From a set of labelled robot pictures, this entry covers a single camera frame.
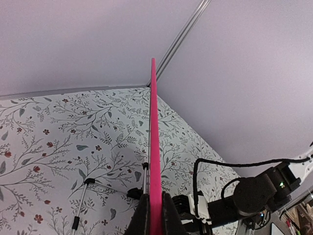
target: pink strip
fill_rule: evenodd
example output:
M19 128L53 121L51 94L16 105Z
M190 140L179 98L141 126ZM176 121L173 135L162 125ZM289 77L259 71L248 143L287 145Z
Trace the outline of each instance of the pink strip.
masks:
M158 139L156 60L151 71L151 154L150 154L150 235L162 235L162 188L160 149Z

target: floral tablecloth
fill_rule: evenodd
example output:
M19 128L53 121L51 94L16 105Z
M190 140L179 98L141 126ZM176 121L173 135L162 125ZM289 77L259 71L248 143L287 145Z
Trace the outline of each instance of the floral tablecloth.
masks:
M0 234L69 235L88 177L107 187L88 187L76 234L123 234L137 204L125 192L142 185L149 99L138 88L0 101ZM158 111L163 189L187 194L195 159L222 159L161 99ZM212 201L235 177L202 164L199 186Z

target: pink stick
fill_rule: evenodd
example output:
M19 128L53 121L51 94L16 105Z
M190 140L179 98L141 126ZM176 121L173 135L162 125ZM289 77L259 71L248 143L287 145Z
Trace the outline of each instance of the pink stick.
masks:
M162 235L162 188L157 112L156 60L151 71L151 160L150 160L150 235Z

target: red flower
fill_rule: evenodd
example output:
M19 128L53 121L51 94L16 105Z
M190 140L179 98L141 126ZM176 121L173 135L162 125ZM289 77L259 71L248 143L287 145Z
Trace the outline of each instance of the red flower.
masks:
M106 226L108 224L108 221L105 219L105 220L102 220L101 223Z
M39 166L34 166L34 168L33 168L33 170L36 172L36 173L38 173L39 171L40 171L40 168L39 168Z
M11 152L10 152L10 151L6 151L6 152L4 153L4 155L5 155L7 158L9 158L9 157L11 157L11 156L12 156L12 154L11 154Z
M41 215L35 215L34 220L37 221L37 223L41 224L41 221L43 221L44 219L41 217Z
M43 132L44 132L46 135L50 133L48 129L44 129Z
M51 148L53 146L53 143L48 142L47 145L48 145L48 148Z

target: floral pattern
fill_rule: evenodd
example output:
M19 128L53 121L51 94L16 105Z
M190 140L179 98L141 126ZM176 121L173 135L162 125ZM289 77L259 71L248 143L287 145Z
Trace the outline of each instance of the floral pattern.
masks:
M141 187L148 158L149 100L138 88L0 101L0 234L69 235L91 177L106 187L89 185L77 234L122 235L137 204L126 192ZM188 194L196 158L222 158L160 98L158 111L163 190ZM217 200L236 177L200 164L198 185Z

